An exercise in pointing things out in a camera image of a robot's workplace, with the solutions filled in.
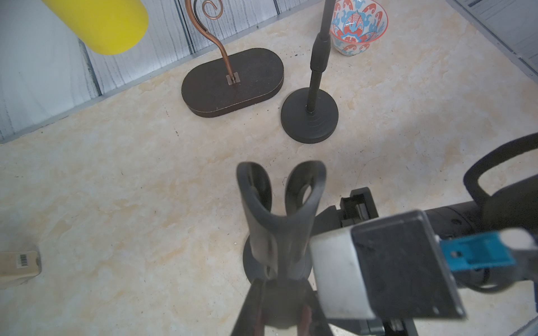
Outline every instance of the barcode label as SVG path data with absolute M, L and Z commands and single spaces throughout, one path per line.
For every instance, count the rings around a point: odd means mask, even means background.
M 28 256 L 26 254 L 19 254 L 17 256 L 17 268 L 28 267 Z

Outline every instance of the patterned ceramic bowl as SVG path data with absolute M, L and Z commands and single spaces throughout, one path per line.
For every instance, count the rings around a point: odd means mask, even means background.
M 338 0 L 332 16 L 332 45 L 346 56 L 357 55 L 368 50 L 387 27 L 387 12 L 377 2 Z

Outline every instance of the yellow bottle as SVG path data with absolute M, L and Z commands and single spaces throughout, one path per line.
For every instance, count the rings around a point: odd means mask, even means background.
M 91 50 L 115 55 L 132 48 L 147 30 L 140 0 L 43 0 Z

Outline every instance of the blue connector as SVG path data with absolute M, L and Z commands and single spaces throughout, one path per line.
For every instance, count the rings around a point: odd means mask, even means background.
M 486 232 L 439 242 L 450 271 L 515 265 L 498 232 Z

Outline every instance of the copper hook stand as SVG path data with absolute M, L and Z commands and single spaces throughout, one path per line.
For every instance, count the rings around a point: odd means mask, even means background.
M 208 40 L 210 40 L 211 42 L 213 42 L 214 44 L 217 45 L 217 47 L 220 49 L 221 51 L 221 54 L 222 54 L 222 59 L 224 61 L 224 64 L 226 65 L 226 70 L 228 71 L 228 76 L 230 76 L 230 81 L 229 81 L 229 84 L 232 84 L 232 83 L 237 83 L 239 82 L 239 78 L 236 78 L 233 70 L 232 70 L 232 65 L 230 63 L 230 59 L 228 58 L 228 54 L 226 52 L 226 49 L 224 49 L 224 46 L 222 45 L 222 43 L 220 42 L 219 39 L 217 39 L 213 34 L 211 34 L 209 32 L 209 30 L 206 28 L 206 26 L 204 26 L 204 24 L 200 21 L 200 18 L 198 17 L 198 14 L 196 12 L 196 2 L 198 0 L 194 0 L 194 9 L 193 9 L 193 6 L 190 2 L 191 0 L 185 0 L 185 7 L 187 8 L 187 14 L 189 15 L 189 19 L 190 21 L 193 23 L 194 27 L 202 34 L 204 35 Z M 211 6 L 213 6 L 213 8 L 215 10 L 217 10 L 217 6 L 215 6 L 215 4 L 213 3 L 213 1 L 211 0 L 205 0 L 203 3 L 202 3 L 202 11 L 204 13 L 204 15 L 211 19 L 211 20 L 216 20 L 218 19 L 219 17 L 221 17 L 223 11 L 224 11 L 224 7 L 222 5 L 222 0 L 218 0 L 219 2 L 219 5 L 221 6 L 221 11 L 220 13 L 217 15 L 217 16 L 210 16 L 207 14 L 206 10 L 205 10 L 205 5 L 207 4 L 210 4 Z
M 202 1 L 202 11 L 207 18 L 216 20 L 221 17 L 222 0 L 218 0 L 220 12 L 215 0 Z M 185 76 L 181 96 L 187 107 L 197 116 L 212 118 L 276 95 L 284 83 L 284 64 L 280 57 L 264 48 L 247 49 L 228 56 L 219 39 L 200 21 L 200 6 L 196 7 L 196 3 L 197 0 L 185 0 L 189 19 L 204 37 L 217 45 L 222 58 L 200 64 Z M 206 5 L 211 5 L 218 14 L 210 16 Z

